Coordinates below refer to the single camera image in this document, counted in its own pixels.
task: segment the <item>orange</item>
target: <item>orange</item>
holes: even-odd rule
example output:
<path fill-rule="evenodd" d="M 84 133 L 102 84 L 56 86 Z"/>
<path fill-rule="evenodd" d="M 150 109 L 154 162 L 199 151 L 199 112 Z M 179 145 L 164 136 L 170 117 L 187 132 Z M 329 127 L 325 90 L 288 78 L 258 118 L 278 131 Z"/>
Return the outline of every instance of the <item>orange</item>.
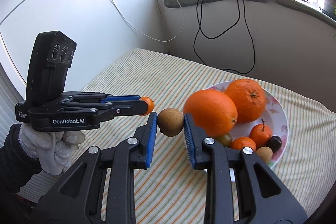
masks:
<path fill-rule="evenodd" d="M 229 133 L 237 121 L 235 104 L 219 90 L 199 90 L 191 94 L 183 113 L 191 113 L 195 125 L 204 128 L 212 138 Z"/>
<path fill-rule="evenodd" d="M 248 123 L 258 119 L 266 105 L 263 88 L 250 79 L 239 79 L 230 83 L 225 90 L 236 105 L 238 111 L 237 123 Z"/>
<path fill-rule="evenodd" d="M 242 150 L 244 147 L 249 147 L 253 151 L 255 151 L 257 149 L 257 145 L 249 137 L 237 138 L 231 143 L 231 146 L 230 146 L 230 148 L 236 149 L 236 150 Z"/>
<path fill-rule="evenodd" d="M 144 100 L 148 105 L 148 111 L 145 114 L 140 115 L 140 116 L 146 116 L 153 111 L 154 106 L 155 106 L 154 102 L 149 97 L 141 97 L 140 100 Z"/>
<path fill-rule="evenodd" d="M 251 130 L 249 137 L 256 143 L 257 148 L 261 148 L 266 145 L 267 141 L 272 137 L 272 130 L 265 125 L 265 121 L 254 126 Z"/>

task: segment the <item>black cable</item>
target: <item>black cable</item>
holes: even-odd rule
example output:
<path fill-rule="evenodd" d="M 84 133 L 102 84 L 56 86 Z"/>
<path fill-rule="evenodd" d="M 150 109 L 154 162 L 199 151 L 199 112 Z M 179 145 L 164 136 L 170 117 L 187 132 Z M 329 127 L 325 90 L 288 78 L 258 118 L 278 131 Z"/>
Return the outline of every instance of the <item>black cable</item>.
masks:
<path fill-rule="evenodd" d="M 206 63 L 202 60 L 202 58 L 197 54 L 197 52 L 195 50 L 195 43 L 196 43 L 197 36 L 198 36 L 198 34 L 199 34 L 200 31 L 202 32 L 201 23 L 202 23 L 202 16 L 203 16 L 203 2 L 204 2 L 204 0 L 202 0 L 202 2 L 201 2 L 201 16 L 200 16 L 200 18 L 198 16 L 198 3 L 199 3 L 199 1 L 200 0 L 198 0 L 197 3 L 196 3 L 196 14 L 197 14 L 197 21 L 199 23 L 199 29 L 198 29 L 198 31 L 196 33 L 196 36 L 195 36 L 195 39 L 194 39 L 194 52 L 198 56 L 198 58 L 206 65 Z M 241 75 L 245 75 L 245 74 L 250 73 L 254 69 L 254 66 L 255 66 L 255 47 L 254 47 L 254 41 L 253 41 L 253 38 L 252 38 L 252 35 L 251 35 L 251 32 L 250 32 L 250 29 L 249 29 L 249 27 L 247 25 L 247 21 L 246 21 L 245 2 L 244 2 L 244 0 L 242 0 L 242 1 L 243 1 L 243 7 L 244 7 L 244 21 L 245 21 L 245 25 L 246 25 L 247 31 L 248 31 L 248 33 L 250 35 L 250 38 L 251 38 L 251 41 L 252 41 L 252 46 L 253 46 L 253 66 L 252 66 L 252 68 L 248 72 L 245 72 L 245 73 L 241 73 L 241 72 L 239 72 L 237 70 L 233 70 L 233 69 L 221 69 L 221 70 L 231 70 L 231 71 L 234 71 L 234 72 L 239 73 Z M 216 36 L 214 38 L 207 37 L 203 32 L 202 32 L 202 34 L 206 38 L 208 38 L 208 39 L 216 39 L 216 38 L 222 36 L 224 33 L 226 33 L 231 28 L 233 28 L 239 22 L 239 20 L 240 20 L 240 7 L 239 7 L 239 1 L 238 0 L 237 0 L 237 7 L 238 7 L 238 14 L 239 14 L 238 15 L 238 20 L 232 26 L 230 26 L 228 29 L 226 29 L 224 32 L 222 32 L 220 35 L 218 35 L 218 36 Z"/>

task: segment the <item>camera lens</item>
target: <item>camera lens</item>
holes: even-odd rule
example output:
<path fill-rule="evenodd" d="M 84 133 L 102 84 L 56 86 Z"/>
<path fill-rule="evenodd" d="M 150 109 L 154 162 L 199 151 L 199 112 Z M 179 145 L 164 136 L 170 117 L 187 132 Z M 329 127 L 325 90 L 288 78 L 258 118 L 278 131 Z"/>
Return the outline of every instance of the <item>camera lens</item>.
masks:
<path fill-rule="evenodd" d="M 59 45 L 56 45 L 53 52 L 52 52 L 52 58 L 53 60 L 56 60 L 58 55 L 59 55 L 59 50 L 60 50 L 60 47 Z"/>
<path fill-rule="evenodd" d="M 71 62 L 73 56 L 74 56 L 74 52 L 73 51 L 69 52 L 69 56 L 68 56 L 68 61 L 69 62 Z"/>
<path fill-rule="evenodd" d="M 68 49 L 66 47 L 63 48 L 62 53 L 61 53 L 61 61 L 64 62 L 65 59 L 67 58 L 68 54 Z"/>

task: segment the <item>plant pot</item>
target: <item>plant pot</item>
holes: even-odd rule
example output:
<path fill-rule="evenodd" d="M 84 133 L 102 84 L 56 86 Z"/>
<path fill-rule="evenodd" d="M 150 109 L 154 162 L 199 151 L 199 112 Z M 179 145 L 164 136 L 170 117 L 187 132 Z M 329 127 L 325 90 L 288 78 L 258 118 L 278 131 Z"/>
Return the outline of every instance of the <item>plant pot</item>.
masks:
<path fill-rule="evenodd" d="M 324 0 L 322 12 L 333 20 L 336 20 L 336 0 Z"/>

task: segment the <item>fruit stem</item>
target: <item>fruit stem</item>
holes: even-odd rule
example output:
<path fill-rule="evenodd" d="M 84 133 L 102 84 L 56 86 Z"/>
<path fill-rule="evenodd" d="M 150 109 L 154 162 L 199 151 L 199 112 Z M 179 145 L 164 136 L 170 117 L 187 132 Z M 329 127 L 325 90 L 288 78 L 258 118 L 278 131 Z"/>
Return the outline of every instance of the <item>fruit stem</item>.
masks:
<path fill-rule="evenodd" d="M 265 121 L 263 120 L 263 119 L 261 119 L 261 121 L 262 121 L 262 124 L 263 124 L 263 128 L 262 128 L 262 130 L 264 131 L 264 129 L 265 129 Z"/>

